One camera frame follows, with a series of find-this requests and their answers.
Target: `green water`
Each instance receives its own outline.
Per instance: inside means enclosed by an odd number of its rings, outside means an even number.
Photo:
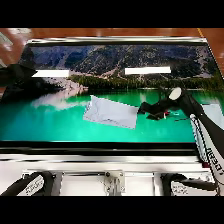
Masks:
[[[224,109],[222,93],[193,91],[200,103],[220,103]],[[96,93],[132,106],[143,101],[156,103],[156,90]],[[16,141],[74,141],[74,142],[194,142],[189,120],[182,111],[171,112],[161,121],[147,120],[138,115],[136,129],[97,124],[82,119],[89,95],[66,96],[54,94],[38,100],[0,104],[0,140]]]

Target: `wooden floor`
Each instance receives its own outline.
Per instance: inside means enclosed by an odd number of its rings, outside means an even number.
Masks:
[[[224,74],[224,28],[30,28],[26,34],[13,34],[0,28],[13,45],[0,44],[0,59],[16,63],[28,39],[75,36],[192,36],[206,37]]]

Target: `display screen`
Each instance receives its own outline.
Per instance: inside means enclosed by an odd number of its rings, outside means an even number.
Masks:
[[[90,95],[139,107],[159,100],[158,87],[180,86],[200,103],[224,109],[223,80],[207,45],[26,45],[19,63],[55,76],[69,70],[69,76],[8,86],[0,103],[1,141],[195,142],[181,110],[160,121],[138,115],[135,129],[83,120]],[[167,66],[170,73],[125,74],[125,68]]]

